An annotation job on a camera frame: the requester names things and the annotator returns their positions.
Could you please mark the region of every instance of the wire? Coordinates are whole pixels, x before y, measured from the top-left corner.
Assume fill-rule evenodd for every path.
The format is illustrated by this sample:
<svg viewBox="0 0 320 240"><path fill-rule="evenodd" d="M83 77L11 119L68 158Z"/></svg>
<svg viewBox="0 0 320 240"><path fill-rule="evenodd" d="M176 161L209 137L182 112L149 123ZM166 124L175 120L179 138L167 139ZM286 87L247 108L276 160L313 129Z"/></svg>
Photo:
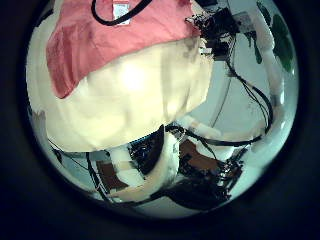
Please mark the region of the wire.
<svg viewBox="0 0 320 240"><path fill-rule="evenodd" d="M100 193L101 197L104 200L109 201L109 199L105 196L105 193L109 193L110 191L103 192L101 190L101 185L103 185L103 184L101 184L101 181L99 180L96 172L94 171L94 169L92 167L92 164L91 164L91 161L90 161L90 153L88 153L88 152L86 153L86 159L87 159L87 163L88 163L89 174L91 176L91 179L92 179L94 185L96 186L96 189L98 190L98 192Z"/></svg>
<svg viewBox="0 0 320 240"><path fill-rule="evenodd" d="M237 35L233 36L232 38L233 38L233 40L234 40L234 43L233 43L233 46L232 46L231 51L230 51L230 54L229 54L229 60L232 58L232 61L233 61L232 64L234 64L234 59L235 59L235 47L236 47L236 42L237 42ZM221 103L221 105L220 105L221 107L220 107L220 109L219 109L219 112L216 114L215 119L214 119L214 118L212 119L211 122L213 122L213 123L210 124L211 127L214 127L214 126L216 125L217 121L219 120L219 116L220 116L220 114L222 113L223 107L224 107L224 105L225 105L225 103L226 103L226 101L227 101L227 98L228 98L228 92L229 92L229 90L230 90L230 86L231 86L231 78L228 79L228 86L227 86L226 91L225 91L225 93L224 93L223 100L222 100L222 103Z"/></svg>
<svg viewBox="0 0 320 240"><path fill-rule="evenodd" d="M234 53L234 50L235 50L235 46L236 46L236 43L237 43L237 36L232 36L228 42L229 46L231 44L231 42L233 41L233 44L232 44L232 47L230 49L230 53L229 53L229 56L228 56L228 59L230 60L231 59L231 56L232 54Z"/></svg>
<svg viewBox="0 0 320 240"><path fill-rule="evenodd" d="M200 142L202 143L202 145L203 145L206 149L208 149L209 152L212 153L212 155L214 156L214 159L219 160L219 159L217 158L216 154L214 153L214 151L208 146L208 144L207 144L205 141L201 141L201 140L200 140Z"/></svg>
<svg viewBox="0 0 320 240"><path fill-rule="evenodd" d="M267 133L270 128L271 128L271 125L273 123L273 109L272 109L272 105L271 105L271 102L270 100L267 98L267 96L261 92L258 88L256 88L255 86L251 85L250 83L248 83L243 77L241 77L236 71L235 69L231 66L230 62L227 61L227 65L229 67L229 70L230 72L232 73L232 75L234 77L236 77L242 84L246 85L246 87L248 88L251 88L253 91L255 91L261 98L262 100L265 102L267 108L268 108L268 111L265 109L265 107L258 101L257 97L254 95L254 93L252 93L252 91L250 89L249 92L253 95L251 97L253 97L252 99L254 99L254 101L256 101L258 104L259 104L259 107L262 108L262 109L265 109L266 112L268 112L268 123L267 123L267 126L266 126L266 129L265 129L265 133Z"/></svg>
<svg viewBox="0 0 320 240"><path fill-rule="evenodd" d="M266 108L258 101L257 97L254 95L253 92L251 92L251 90L248 88L247 85L245 85L244 83L242 83L244 89L246 90L247 94L249 95L249 97L259 105L260 110L262 112L263 118L264 118L264 122L266 124L266 126L268 125L268 121L267 118L269 118L269 113L267 112Z"/></svg>
<svg viewBox="0 0 320 240"><path fill-rule="evenodd" d="M48 139L48 141L53 145L55 146L63 156L69 158L70 160L72 160L74 163L76 163L78 166L80 166L81 168L87 170L87 171L90 171L88 168L86 168L85 166L81 165L79 162L77 162L77 160L75 160L73 157L71 157L70 155L66 154L61 148L59 148L56 144L54 144L50 139ZM101 173L98 173L96 171L94 171L95 174L99 175L99 176L104 176L104 177L107 177L106 175L104 174L101 174Z"/></svg>
<svg viewBox="0 0 320 240"><path fill-rule="evenodd" d="M117 24L120 24L122 22L125 22L126 20L133 18L134 16L136 16L137 14L139 14L141 11L143 11L153 0L141 0L130 12L128 12L127 14L113 20L113 21L107 21L102 19L97 11L96 11L96 4L97 4L97 0L93 0L92 1L92 5L91 5L91 13L94 17L94 19L99 22L102 25L106 25L106 26L114 26Z"/></svg>

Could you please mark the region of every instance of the white label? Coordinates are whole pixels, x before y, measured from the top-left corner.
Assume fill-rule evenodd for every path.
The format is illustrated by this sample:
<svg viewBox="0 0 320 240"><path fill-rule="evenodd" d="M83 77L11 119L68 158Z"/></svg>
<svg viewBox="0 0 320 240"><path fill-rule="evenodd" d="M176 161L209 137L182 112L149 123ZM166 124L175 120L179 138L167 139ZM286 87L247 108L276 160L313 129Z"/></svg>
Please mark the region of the white label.
<svg viewBox="0 0 320 240"><path fill-rule="evenodd" d="M199 48L199 53L200 54L211 54L212 48Z"/></svg>
<svg viewBox="0 0 320 240"><path fill-rule="evenodd" d="M129 12L129 9L130 9L129 3L114 3L113 4L114 20L127 14ZM128 19L127 21L124 21L122 23L119 23L118 25L128 25L128 24L130 24L130 19Z"/></svg>

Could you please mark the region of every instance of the red cloth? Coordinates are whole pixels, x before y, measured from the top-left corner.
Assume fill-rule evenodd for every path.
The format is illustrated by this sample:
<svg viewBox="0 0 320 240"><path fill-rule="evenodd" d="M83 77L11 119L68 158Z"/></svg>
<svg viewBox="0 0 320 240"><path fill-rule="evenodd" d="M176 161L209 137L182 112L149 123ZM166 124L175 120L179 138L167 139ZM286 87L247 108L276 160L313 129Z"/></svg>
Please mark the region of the red cloth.
<svg viewBox="0 0 320 240"><path fill-rule="evenodd" d="M130 8L140 0L129 0ZM189 0L154 0L130 25L108 27L91 14L92 0L65 0L57 26L47 45L52 87L67 97L81 79L110 61L148 46L198 36L185 22L193 15ZM113 1L98 0L97 13L113 19Z"/></svg>

